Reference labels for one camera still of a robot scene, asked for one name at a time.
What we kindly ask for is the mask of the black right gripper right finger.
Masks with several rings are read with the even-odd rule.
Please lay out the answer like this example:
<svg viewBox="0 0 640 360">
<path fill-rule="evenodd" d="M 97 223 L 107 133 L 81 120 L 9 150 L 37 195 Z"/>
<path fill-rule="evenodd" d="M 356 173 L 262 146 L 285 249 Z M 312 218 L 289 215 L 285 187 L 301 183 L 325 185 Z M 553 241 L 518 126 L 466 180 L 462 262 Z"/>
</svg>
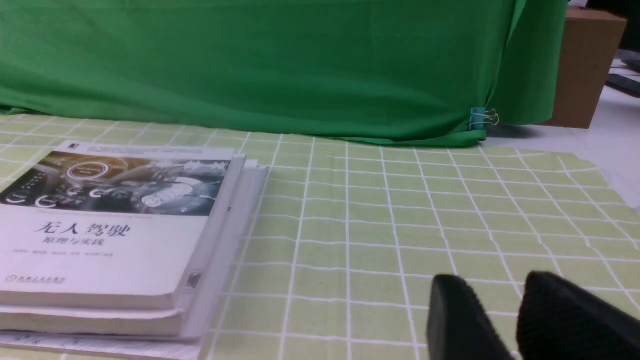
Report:
<svg viewBox="0 0 640 360">
<path fill-rule="evenodd" d="M 532 271 L 516 340 L 524 360 L 637 360 L 640 322 L 561 276 Z"/>
</svg>

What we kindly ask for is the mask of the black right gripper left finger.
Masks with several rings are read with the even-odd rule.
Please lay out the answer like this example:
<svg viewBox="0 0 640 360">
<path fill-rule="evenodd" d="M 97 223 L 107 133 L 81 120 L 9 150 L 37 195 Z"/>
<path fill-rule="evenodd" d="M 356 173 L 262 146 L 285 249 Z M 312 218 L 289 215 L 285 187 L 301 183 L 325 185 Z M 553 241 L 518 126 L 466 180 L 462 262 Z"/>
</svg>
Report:
<svg viewBox="0 0 640 360">
<path fill-rule="evenodd" d="M 467 282 L 435 275 L 430 288 L 427 346 L 432 360 L 512 360 Z"/>
</svg>

